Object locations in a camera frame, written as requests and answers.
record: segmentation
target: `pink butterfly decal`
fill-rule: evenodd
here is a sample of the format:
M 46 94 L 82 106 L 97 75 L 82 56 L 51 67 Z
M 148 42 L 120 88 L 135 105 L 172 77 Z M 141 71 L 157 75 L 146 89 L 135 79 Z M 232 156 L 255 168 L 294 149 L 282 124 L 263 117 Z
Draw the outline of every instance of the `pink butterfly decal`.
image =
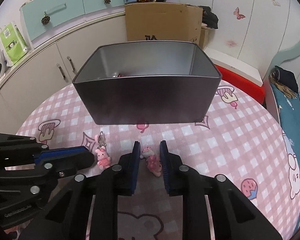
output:
M 236 8 L 236 10 L 233 12 L 233 15 L 237 16 L 237 20 L 241 20 L 241 19 L 245 18 L 245 16 L 243 14 L 239 13 L 239 7 Z

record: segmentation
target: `qr code label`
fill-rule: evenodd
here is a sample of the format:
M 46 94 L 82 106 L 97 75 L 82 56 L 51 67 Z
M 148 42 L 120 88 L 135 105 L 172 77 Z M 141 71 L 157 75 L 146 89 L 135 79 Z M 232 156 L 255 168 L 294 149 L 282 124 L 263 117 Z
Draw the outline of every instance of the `qr code label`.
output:
M 9 29 L 6 29 L 3 34 L 6 39 L 11 35 Z

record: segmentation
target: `gray metal bin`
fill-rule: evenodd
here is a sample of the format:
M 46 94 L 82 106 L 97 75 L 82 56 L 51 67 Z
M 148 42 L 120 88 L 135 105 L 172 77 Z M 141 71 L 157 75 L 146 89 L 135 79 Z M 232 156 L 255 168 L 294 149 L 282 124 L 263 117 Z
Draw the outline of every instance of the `gray metal bin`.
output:
M 220 80 L 194 43 L 134 41 L 99 47 L 73 84 L 96 124 L 188 123 L 203 120 Z

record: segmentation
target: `plush toy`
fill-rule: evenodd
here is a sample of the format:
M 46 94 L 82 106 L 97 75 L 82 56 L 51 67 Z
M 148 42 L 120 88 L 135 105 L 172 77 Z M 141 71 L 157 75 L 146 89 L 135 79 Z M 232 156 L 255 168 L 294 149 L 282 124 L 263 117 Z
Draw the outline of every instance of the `plush toy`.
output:
M 162 166 L 160 164 L 160 157 L 159 155 L 151 155 L 147 159 L 147 167 L 149 171 L 151 171 L 156 177 L 160 177 Z
M 98 155 L 98 166 L 100 170 L 107 169 L 111 166 L 111 157 L 109 157 L 106 147 L 101 146 L 95 150 L 95 153 Z
M 151 150 L 151 148 L 148 146 L 147 148 L 144 148 L 142 153 L 140 154 L 140 159 L 143 158 L 148 158 L 152 155 L 154 155 L 155 153 Z

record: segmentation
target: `red object inside box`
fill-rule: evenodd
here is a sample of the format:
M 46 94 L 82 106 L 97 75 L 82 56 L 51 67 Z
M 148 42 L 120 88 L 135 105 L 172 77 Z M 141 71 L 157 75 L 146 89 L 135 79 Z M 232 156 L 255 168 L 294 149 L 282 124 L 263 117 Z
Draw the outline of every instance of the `red object inside box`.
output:
M 247 80 L 246 78 L 228 70 L 225 68 L 222 68 L 218 65 L 216 67 L 219 69 L 219 71 L 222 74 L 222 79 L 224 81 L 229 82 L 230 84 L 234 85 L 235 87 L 239 88 L 249 96 L 251 96 L 253 99 L 255 99 L 259 104 L 263 104 L 263 101 L 265 100 L 265 89 L 262 85 L 262 87 L 259 87 L 255 83 L 251 82 L 250 80 Z

